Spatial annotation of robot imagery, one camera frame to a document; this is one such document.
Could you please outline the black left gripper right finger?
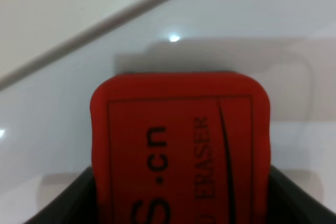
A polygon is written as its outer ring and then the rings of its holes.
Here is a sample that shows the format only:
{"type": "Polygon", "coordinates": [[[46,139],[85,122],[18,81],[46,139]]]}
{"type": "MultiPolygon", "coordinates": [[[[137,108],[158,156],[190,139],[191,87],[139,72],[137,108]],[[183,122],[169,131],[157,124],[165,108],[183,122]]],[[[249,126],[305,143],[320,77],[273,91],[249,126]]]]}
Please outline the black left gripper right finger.
{"type": "Polygon", "coordinates": [[[335,212],[319,203],[271,165],[264,221],[265,223],[335,224],[335,212]]]}

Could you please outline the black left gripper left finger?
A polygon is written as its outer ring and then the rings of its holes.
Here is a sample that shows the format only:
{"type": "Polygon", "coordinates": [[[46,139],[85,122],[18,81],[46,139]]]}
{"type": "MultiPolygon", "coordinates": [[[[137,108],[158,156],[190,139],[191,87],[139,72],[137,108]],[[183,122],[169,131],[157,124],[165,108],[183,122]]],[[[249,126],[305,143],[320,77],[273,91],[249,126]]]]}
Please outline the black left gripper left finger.
{"type": "Polygon", "coordinates": [[[98,223],[92,168],[86,168],[59,196],[26,223],[98,223]]]}

